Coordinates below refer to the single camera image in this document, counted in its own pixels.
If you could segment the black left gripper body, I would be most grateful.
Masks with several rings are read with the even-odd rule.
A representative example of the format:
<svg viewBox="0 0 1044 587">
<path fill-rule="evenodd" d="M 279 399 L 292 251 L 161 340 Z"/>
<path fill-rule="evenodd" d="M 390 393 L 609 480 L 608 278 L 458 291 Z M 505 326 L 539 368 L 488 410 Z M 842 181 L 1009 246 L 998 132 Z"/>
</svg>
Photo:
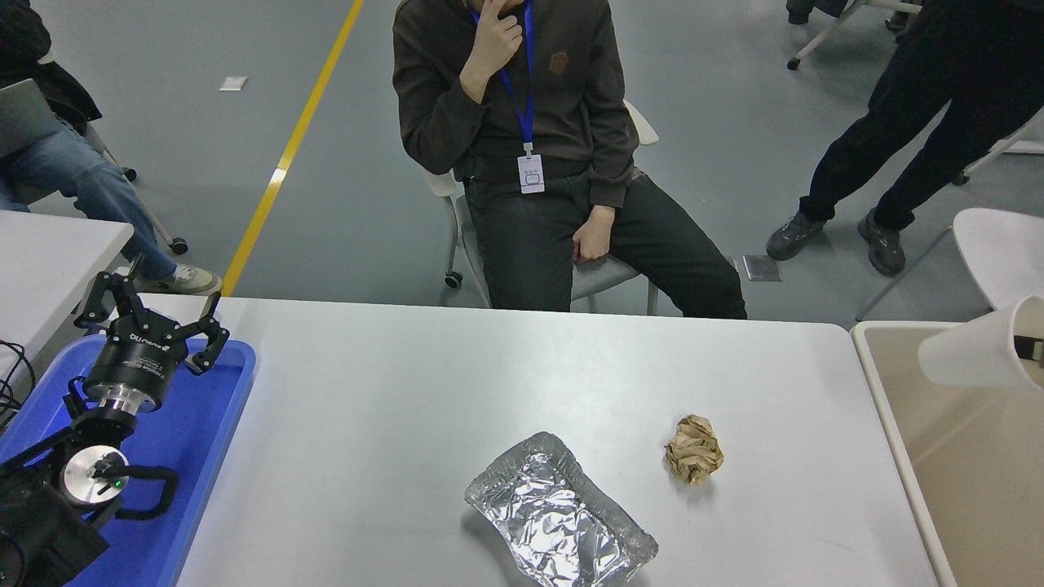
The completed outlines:
<svg viewBox="0 0 1044 587">
<path fill-rule="evenodd" d="M 159 326 L 142 330 L 130 316 L 109 325 L 106 342 L 84 381 L 86 397 L 100 402 L 115 386 L 141 391 L 148 405 L 162 405 L 173 382 L 177 365 L 188 355 L 183 339 L 167 339 Z"/>
</svg>

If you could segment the person's right hand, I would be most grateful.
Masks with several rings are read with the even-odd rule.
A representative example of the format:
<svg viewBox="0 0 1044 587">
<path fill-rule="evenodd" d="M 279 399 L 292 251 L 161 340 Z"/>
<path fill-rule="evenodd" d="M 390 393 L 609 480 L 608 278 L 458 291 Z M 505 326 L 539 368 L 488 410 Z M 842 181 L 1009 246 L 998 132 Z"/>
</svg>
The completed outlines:
<svg viewBox="0 0 1044 587">
<path fill-rule="evenodd" d="M 481 104 L 489 79 L 511 62 L 522 44 L 522 27 L 511 14 L 522 1 L 466 1 L 465 4 L 478 11 L 480 21 L 459 81 L 466 96 Z"/>
</svg>

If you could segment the person's left hand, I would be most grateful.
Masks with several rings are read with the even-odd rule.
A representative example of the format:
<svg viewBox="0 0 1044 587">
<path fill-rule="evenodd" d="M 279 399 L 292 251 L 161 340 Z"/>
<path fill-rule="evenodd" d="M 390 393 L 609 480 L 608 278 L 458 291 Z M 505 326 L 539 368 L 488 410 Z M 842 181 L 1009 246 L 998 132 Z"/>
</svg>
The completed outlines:
<svg viewBox="0 0 1044 587">
<path fill-rule="evenodd" d="M 586 221 L 572 236 L 572 260 L 576 264 L 592 263 L 608 255 L 615 219 L 615 208 L 593 205 Z"/>
</svg>

